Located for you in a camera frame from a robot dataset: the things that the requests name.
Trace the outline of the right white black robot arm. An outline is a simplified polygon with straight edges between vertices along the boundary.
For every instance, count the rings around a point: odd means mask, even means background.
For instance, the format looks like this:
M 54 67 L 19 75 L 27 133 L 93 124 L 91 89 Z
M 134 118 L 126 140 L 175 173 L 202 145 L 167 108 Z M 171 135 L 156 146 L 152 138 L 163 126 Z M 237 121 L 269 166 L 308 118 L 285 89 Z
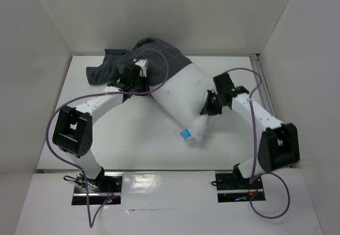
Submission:
M 243 86 L 235 86 L 228 73 L 213 78 L 216 91 L 208 91 L 202 115 L 220 115 L 224 107 L 238 113 L 253 128 L 253 157 L 236 164 L 232 183 L 244 188 L 258 176 L 300 161 L 297 127 L 271 115 Z

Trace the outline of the white pillow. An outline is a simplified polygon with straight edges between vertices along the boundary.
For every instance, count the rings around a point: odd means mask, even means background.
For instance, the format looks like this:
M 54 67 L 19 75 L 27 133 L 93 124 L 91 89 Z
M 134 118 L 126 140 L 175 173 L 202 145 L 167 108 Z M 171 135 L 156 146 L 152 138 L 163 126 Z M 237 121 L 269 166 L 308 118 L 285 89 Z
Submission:
M 191 63 L 151 95 L 199 144 L 216 120 L 201 114 L 209 90 L 216 91 L 213 78 Z

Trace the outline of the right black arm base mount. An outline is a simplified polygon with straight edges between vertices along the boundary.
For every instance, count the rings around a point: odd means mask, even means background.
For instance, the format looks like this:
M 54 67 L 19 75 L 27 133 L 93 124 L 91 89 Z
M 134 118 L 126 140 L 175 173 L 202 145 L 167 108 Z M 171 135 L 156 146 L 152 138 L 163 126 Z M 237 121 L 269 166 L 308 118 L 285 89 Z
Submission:
M 210 183 L 217 190 L 219 203 L 265 201 L 265 192 L 261 178 L 250 184 L 250 179 L 237 178 L 231 170 L 215 173 L 215 180 Z

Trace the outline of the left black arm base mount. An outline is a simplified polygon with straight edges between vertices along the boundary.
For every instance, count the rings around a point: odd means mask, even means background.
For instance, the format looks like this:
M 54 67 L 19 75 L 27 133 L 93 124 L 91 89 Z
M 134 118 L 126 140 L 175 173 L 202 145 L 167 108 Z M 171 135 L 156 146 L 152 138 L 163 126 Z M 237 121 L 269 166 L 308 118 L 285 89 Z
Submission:
M 86 205 L 86 185 L 82 174 L 77 174 L 76 177 L 64 176 L 63 179 L 74 183 L 72 205 Z M 89 181 L 89 205 L 120 205 L 122 192 L 122 175 L 105 176 L 103 182 L 99 186 L 94 185 Z

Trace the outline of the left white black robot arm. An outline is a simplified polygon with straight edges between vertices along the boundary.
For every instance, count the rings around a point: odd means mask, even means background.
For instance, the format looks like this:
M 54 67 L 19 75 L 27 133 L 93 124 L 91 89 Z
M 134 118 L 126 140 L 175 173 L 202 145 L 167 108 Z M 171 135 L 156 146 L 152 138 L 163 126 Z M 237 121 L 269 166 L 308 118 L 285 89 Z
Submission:
M 83 187 L 99 192 L 114 183 L 105 176 L 104 168 L 96 161 L 92 151 L 92 127 L 102 116 L 132 97 L 132 93 L 147 92 L 148 62 L 139 60 L 123 69 L 107 84 L 104 94 L 93 97 L 76 107 L 64 106 L 58 114 L 52 141 L 72 162 L 83 169 Z

